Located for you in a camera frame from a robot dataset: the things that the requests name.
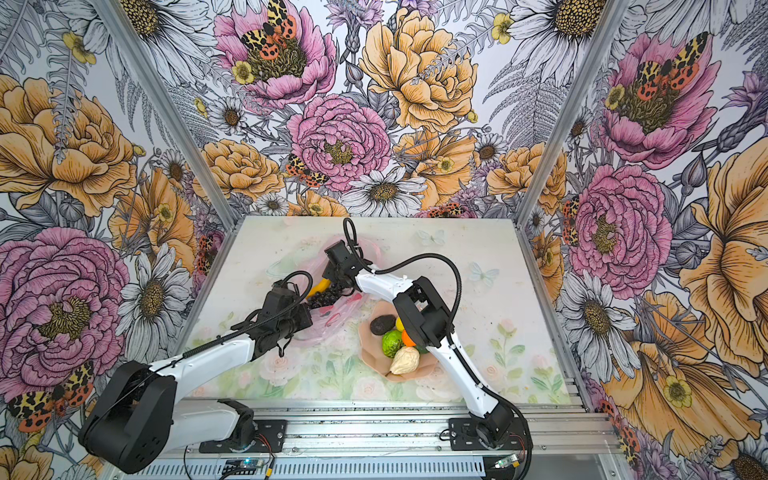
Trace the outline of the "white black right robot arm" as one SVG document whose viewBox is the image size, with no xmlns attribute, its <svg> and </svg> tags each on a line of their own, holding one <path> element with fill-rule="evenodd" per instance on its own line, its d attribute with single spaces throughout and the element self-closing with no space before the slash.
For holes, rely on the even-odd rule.
<svg viewBox="0 0 768 480">
<path fill-rule="evenodd" d="M 454 320 L 460 306 L 462 281 L 451 260 L 438 253 L 423 253 L 380 269 L 342 240 L 326 248 L 325 254 L 325 278 L 394 306 L 409 338 L 437 359 L 460 391 L 475 422 L 476 437 L 484 448 L 500 449 L 508 441 L 518 439 L 526 454 L 533 453 L 532 436 L 521 410 L 491 389 L 456 334 Z M 451 307 L 427 277 L 409 279 L 394 274 L 420 260 L 439 261 L 453 273 L 456 294 Z"/>
</svg>

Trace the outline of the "orange fake orange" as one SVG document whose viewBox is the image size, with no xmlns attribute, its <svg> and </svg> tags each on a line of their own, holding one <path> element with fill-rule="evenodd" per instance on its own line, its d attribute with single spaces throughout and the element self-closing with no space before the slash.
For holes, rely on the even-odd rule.
<svg viewBox="0 0 768 480">
<path fill-rule="evenodd" d="M 405 330 L 403 330 L 401 332 L 401 339 L 402 339 L 403 344 L 406 347 L 415 347 L 416 346 L 415 341 L 411 339 L 411 337 L 408 335 L 408 333 Z"/>
</svg>

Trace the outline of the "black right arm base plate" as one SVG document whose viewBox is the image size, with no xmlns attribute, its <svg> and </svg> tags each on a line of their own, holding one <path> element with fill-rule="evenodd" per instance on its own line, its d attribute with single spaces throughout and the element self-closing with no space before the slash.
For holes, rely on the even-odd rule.
<svg viewBox="0 0 768 480">
<path fill-rule="evenodd" d="M 447 438 L 452 451 L 519 451 L 530 448 L 520 418 L 513 418 L 503 433 L 495 432 L 475 417 L 448 420 Z"/>
</svg>

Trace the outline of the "pale fake garlic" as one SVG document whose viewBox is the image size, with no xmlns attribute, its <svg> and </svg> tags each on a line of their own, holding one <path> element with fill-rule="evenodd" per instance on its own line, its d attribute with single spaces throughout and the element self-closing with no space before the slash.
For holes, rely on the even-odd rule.
<svg viewBox="0 0 768 480">
<path fill-rule="evenodd" d="M 415 347 L 403 347 L 399 349 L 390 365 L 390 373 L 393 375 L 406 375 L 419 368 L 421 354 Z"/>
</svg>

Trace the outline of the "dark fake grape bunch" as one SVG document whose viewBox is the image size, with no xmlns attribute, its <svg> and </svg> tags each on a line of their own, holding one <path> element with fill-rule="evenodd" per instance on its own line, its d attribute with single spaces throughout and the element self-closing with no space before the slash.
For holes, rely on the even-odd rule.
<svg viewBox="0 0 768 480">
<path fill-rule="evenodd" d="M 331 285 L 328 290 L 308 298 L 307 303 L 311 310 L 333 306 L 343 296 L 343 288 Z"/>
</svg>

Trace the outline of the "yellow fake banana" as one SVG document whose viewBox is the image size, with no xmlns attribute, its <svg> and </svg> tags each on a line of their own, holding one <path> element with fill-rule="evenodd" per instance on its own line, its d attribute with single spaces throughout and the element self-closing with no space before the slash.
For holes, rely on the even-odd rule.
<svg viewBox="0 0 768 480">
<path fill-rule="evenodd" d="M 319 293 L 323 293 L 328 290 L 332 282 L 329 279 L 323 278 L 317 285 L 313 286 L 310 290 L 307 298 L 311 298 Z"/>
</svg>

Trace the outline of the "pink printed plastic bag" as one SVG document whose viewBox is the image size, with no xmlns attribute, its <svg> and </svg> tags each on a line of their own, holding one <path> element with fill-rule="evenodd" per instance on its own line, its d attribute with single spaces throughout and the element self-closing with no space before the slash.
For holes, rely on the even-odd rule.
<svg viewBox="0 0 768 480">
<path fill-rule="evenodd" d="M 343 240 L 343 236 L 336 235 L 323 245 L 303 242 L 272 266 L 272 273 L 277 279 L 283 279 L 297 270 L 307 271 L 313 278 L 312 291 L 305 300 L 309 305 L 312 325 L 294 335 L 293 342 L 298 346 L 310 347 L 329 340 L 358 313 L 367 299 L 358 291 L 352 292 L 350 287 L 339 288 L 333 283 L 320 291 L 328 263 L 325 250 Z"/>
</svg>

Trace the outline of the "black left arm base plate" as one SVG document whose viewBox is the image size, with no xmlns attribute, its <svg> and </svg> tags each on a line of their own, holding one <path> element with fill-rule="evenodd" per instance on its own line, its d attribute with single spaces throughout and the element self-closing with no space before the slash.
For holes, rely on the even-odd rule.
<svg viewBox="0 0 768 480">
<path fill-rule="evenodd" d="M 225 440 L 201 442 L 201 454 L 281 453 L 286 439 L 286 420 L 256 420 L 238 426 Z"/>
</svg>

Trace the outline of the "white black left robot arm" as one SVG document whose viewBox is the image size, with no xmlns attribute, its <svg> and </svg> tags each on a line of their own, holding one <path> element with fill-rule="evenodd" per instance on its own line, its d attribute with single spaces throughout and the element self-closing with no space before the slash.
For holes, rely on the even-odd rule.
<svg viewBox="0 0 768 480">
<path fill-rule="evenodd" d="M 200 408 L 183 401 L 230 370 L 284 351 L 295 333 L 312 324 L 304 299 L 297 287 L 275 284 L 262 307 L 229 333 L 166 360 L 123 364 L 80 428 L 79 444 L 126 474 L 196 443 L 250 448 L 257 439 L 251 408 L 234 400 Z"/>
</svg>

